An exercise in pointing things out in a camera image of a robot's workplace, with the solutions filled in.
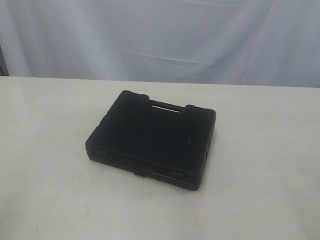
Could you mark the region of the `black plastic tool case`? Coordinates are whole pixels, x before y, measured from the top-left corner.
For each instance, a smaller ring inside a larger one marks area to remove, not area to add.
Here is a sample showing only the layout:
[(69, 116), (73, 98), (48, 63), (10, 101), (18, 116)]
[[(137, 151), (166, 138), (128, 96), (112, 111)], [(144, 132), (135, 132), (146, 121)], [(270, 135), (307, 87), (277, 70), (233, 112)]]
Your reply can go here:
[(217, 114), (122, 91), (85, 142), (90, 160), (186, 190), (199, 189)]

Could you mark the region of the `white backdrop curtain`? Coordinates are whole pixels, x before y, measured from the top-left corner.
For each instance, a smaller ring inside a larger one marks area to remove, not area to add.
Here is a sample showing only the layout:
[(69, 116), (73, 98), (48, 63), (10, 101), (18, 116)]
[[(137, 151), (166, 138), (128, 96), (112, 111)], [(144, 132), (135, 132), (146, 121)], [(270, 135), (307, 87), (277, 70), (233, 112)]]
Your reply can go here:
[(3, 0), (15, 77), (319, 87), (317, 0)]

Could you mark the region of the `black metal tripod frame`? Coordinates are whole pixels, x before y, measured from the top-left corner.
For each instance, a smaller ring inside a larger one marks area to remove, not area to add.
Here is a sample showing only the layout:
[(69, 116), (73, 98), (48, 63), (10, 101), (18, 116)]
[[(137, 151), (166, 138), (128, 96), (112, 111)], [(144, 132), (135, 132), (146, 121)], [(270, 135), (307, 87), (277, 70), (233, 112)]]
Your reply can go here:
[(9, 76), (10, 75), (1, 47), (0, 47), (0, 75), (1, 76)]

